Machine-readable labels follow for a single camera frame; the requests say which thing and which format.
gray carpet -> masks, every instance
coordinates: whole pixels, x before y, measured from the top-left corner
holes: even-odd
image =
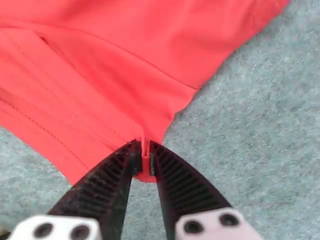
[[[293,0],[179,113],[164,145],[267,240],[320,239],[320,0]],[[0,224],[45,213],[70,187],[0,129]],[[132,183],[126,240],[165,239],[156,186]]]

red fabric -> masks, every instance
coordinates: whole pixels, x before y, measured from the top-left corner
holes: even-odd
[[[132,139],[161,142],[175,113],[288,3],[2,0],[0,125],[74,184]],[[139,179],[153,181],[144,164]]]

red cloth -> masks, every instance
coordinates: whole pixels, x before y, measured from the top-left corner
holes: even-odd
[[[132,139],[161,142],[175,113],[288,3],[2,0],[0,125],[74,184]],[[143,170],[153,181],[147,160]]]

stitching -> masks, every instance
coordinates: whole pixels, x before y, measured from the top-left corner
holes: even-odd
[[[32,123],[34,123],[35,125],[37,125],[40,129],[42,129],[43,131],[45,131],[46,133],[48,133],[51,137],[53,137],[58,143],[60,143],[69,153],[71,153],[82,165],[83,167],[88,170],[88,166],[81,161],[76,154],[71,151],[71,149],[69,149],[62,141],[60,141],[56,136],[54,136],[49,130],[47,130],[46,128],[44,128],[43,126],[41,126],[38,122],[34,121],[32,118],[30,118],[29,116],[27,116],[26,114],[24,114],[22,111],[20,111],[18,108],[16,108],[15,106],[13,106],[11,103],[9,103],[8,101],[4,100],[3,98],[0,98],[0,101],[4,102],[5,104],[9,105],[11,108],[13,108],[14,110],[16,110],[18,113],[22,114],[23,116],[25,116],[27,119],[29,119]]]
[[[153,68],[155,68],[156,70],[160,71],[161,73],[163,73],[167,77],[171,78],[172,80],[174,80],[174,81],[176,81],[176,82],[178,82],[178,83],[180,83],[182,85],[185,85],[185,86],[187,86],[187,87],[189,87],[189,88],[191,88],[193,90],[198,90],[198,88],[195,88],[195,87],[190,86],[190,85],[188,85],[188,84],[186,84],[184,82],[181,82],[180,80],[176,79],[175,77],[173,77],[172,75],[170,75],[166,71],[162,70],[158,66],[154,65],[153,63],[149,62],[148,60],[144,59],[143,57],[141,57],[141,56],[139,56],[139,55],[137,55],[137,54],[135,54],[135,53],[133,53],[133,52],[131,52],[131,51],[119,46],[119,45],[117,45],[116,43],[114,43],[114,42],[112,42],[110,40],[104,39],[104,38],[102,38],[102,37],[100,37],[98,35],[95,35],[93,33],[86,32],[86,31],[83,31],[83,30],[80,30],[80,29],[76,29],[76,28],[72,28],[72,27],[66,27],[66,26],[60,26],[60,25],[52,25],[52,24],[42,24],[42,23],[38,23],[38,22],[34,22],[34,21],[28,21],[27,23],[32,24],[32,25],[36,25],[36,26],[41,26],[41,27],[52,27],[52,28],[61,29],[61,30],[64,30],[64,31],[78,32],[78,33],[81,33],[81,34],[86,35],[86,36],[97,38],[97,39],[99,39],[99,40],[101,40],[103,42],[106,42],[106,43],[114,46],[117,49],[121,49],[122,51],[124,51],[124,52],[126,52],[126,53],[128,53],[128,54],[130,54],[130,55],[132,55],[132,56],[134,56],[136,58],[138,58],[142,62],[152,66]]]
[[[39,68],[39,70],[41,70],[41,72],[46,75],[48,78],[50,78],[51,80],[55,81],[55,79],[49,75],[42,67],[40,67],[38,64],[36,64],[32,59],[31,57],[26,53],[24,52],[20,46],[9,36],[7,35],[5,32],[3,32],[3,35],[13,44],[13,46],[24,56],[26,57],[32,64],[34,64],[37,68]],[[77,98],[74,98],[73,99],[79,104],[81,105],[81,103],[77,100]],[[100,122],[99,118],[93,113],[92,114],[94,119],[97,120],[98,122]],[[114,135],[116,135],[117,137],[119,137],[121,140],[123,140],[124,142],[128,142],[126,139],[124,139],[122,136],[120,136],[120,134],[118,134],[116,131],[114,131],[112,128],[109,128],[108,126],[104,125],[109,132],[113,133]],[[113,144],[111,144],[109,141],[106,141],[110,146],[113,146],[114,148],[116,148],[116,146],[114,146]]]

floor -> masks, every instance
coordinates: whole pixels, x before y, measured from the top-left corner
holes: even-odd
[[[179,113],[164,145],[207,177],[268,240],[320,239],[320,0],[292,0]],[[68,190],[0,128],[0,224],[42,214]],[[122,238],[165,239],[154,184],[133,181]]]

